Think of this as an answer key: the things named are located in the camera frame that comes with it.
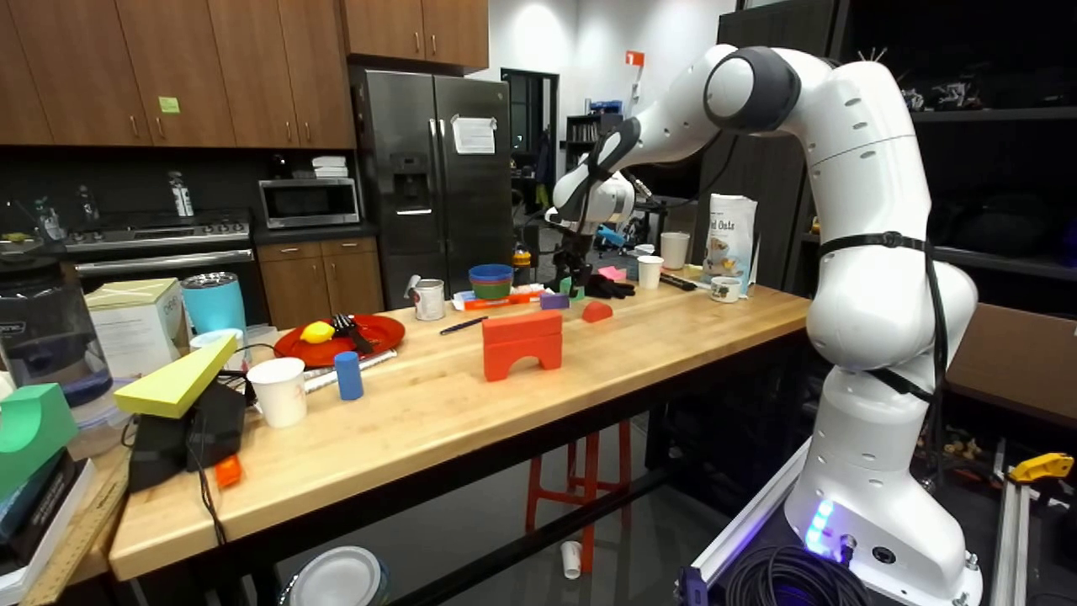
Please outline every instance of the blue light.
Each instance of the blue light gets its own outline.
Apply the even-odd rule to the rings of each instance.
[[[817,551],[817,555],[826,555],[832,551],[832,543],[825,537],[825,529],[832,524],[832,515],[833,515],[833,503],[817,503],[810,522],[807,522],[807,531],[805,531],[805,546],[807,551]]]
[[[832,551],[826,539],[820,531],[814,531],[814,529],[805,537],[805,546],[814,555],[826,555]]]

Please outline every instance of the lower cabinet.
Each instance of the lower cabinet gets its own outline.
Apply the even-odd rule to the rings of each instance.
[[[259,271],[271,327],[384,309],[374,237],[259,245]]]

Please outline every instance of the backsplash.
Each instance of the backsplash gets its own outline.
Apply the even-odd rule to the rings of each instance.
[[[0,216],[33,212],[46,198],[64,227],[83,218],[76,185],[89,185],[99,216],[158,216],[167,171],[181,171],[194,212],[248,212],[259,223],[259,179],[278,159],[308,166],[314,153],[221,149],[0,149]]]

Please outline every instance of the green box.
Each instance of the green box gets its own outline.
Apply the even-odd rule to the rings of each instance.
[[[61,384],[25,384],[0,400],[0,500],[76,434]]]

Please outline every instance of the yellow sponge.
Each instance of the yellow sponge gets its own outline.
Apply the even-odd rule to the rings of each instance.
[[[207,381],[224,366],[235,355],[239,340],[227,332],[200,349],[193,349],[151,375],[115,392],[116,407],[129,414],[147,416],[185,416]]]

